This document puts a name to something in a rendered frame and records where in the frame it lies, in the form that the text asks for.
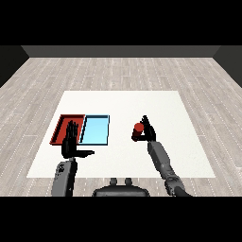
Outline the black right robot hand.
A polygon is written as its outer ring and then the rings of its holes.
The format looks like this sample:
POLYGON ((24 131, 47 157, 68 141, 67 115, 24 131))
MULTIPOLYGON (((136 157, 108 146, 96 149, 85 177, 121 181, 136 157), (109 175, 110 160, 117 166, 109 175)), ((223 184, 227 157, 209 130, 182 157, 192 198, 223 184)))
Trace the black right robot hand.
POLYGON ((146 115, 144 115, 142 117, 142 120, 139 123, 142 123, 144 125, 144 130, 143 130, 143 132, 140 136, 138 136, 138 137, 131 136, 131 139, 134 142, 137 142, 137 141, 148 141, 148 142, 155 141, 156 140, 156 132, 155 132, 154 128, 150 125, 149 120, 148 120, 146 115))

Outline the dark grey robot body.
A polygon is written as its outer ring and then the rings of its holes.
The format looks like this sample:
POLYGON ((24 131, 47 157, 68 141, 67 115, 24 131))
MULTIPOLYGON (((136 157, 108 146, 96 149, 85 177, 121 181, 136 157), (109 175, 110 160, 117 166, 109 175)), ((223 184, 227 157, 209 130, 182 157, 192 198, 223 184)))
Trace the dark grey robot body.
POLYGON ((117 178, 111 178, 108 186, 93 192, 93 197, 149 197, 149 192, 145 188, 134 186, 131 178, 125 178, 124 185, 118 185, 117 178))

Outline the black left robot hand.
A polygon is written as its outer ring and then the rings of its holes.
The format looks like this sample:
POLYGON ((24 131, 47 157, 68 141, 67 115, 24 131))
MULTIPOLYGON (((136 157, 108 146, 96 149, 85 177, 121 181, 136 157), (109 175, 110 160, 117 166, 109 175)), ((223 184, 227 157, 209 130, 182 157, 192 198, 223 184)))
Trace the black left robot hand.
POLYGON ((93 150, 77 150, 78 124, 73 120, 68 122, 66 134, 61 144, 61 155, 64 159, 86 158, 93 155, 93 150))

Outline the small red can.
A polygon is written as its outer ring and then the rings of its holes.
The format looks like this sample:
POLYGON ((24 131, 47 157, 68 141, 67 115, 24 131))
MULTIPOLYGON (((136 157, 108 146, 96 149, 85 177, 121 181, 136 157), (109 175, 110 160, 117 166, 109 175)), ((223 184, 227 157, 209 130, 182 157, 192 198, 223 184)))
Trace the small red can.
POLYGON ((136 123, 133 128, 132 136, 138 137, 142 134, 144 130, 144 125, 142 123, 136 123))

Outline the red shallow open box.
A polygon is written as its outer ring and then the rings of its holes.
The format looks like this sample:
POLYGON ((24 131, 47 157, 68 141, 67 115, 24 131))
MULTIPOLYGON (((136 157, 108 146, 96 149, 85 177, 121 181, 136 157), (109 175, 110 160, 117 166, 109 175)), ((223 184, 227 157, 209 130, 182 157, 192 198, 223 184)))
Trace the red shallow open box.
POLYGON ((60 146, 62 144, 62 141, 66 136, 67 125, 70 121, 78 126, 77 144, 79 144, 84 118, 84 114, 62 114, 59 118, 57 126, 55 127, 49 144, 52 146, 60 146))

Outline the light blue shallow open box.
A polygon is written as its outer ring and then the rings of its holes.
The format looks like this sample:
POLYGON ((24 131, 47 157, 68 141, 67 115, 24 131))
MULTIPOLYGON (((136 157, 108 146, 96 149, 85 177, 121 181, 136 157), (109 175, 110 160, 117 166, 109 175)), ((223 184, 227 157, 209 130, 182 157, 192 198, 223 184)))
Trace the light blue shallow open box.
POLYGON ((106 146, 109 138, 110 117, 107 114, 87 114, 78 143, 81 146, 106 146))

